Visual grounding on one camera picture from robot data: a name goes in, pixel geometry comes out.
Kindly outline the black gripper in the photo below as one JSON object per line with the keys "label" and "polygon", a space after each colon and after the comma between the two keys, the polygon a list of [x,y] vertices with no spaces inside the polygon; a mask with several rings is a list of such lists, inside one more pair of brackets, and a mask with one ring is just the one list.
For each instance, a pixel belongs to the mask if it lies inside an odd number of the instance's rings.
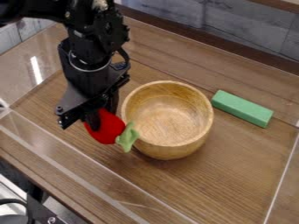
{"label": "black gripper", "polygon": [[113,63],[112,58],[85,69],[76,66],[70,47],[58,45],[60,63],[66,80],[66,90],[56,105],[57,123],[65,130],[77,120],[86,122],[93,131],[100,128],[98,109],[117,113],[118,89],[129,82],[129,56],[122,48],[117,50],[122,61]]}

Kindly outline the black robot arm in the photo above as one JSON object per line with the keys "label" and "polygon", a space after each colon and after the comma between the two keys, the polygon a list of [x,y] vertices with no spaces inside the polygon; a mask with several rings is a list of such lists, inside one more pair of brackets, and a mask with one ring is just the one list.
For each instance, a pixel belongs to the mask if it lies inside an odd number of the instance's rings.
{"label": "black robot arm", "polygon": [[98,130],[98,110],[116,111],[118,89],[129,81],[129,56],[122,48],[129,27],[114,0],[0,0],[0,27],[24,18],[60,23],[68,33],[57,46],[68,83],[54,109],[58,125],[66,129],[82,121]]}

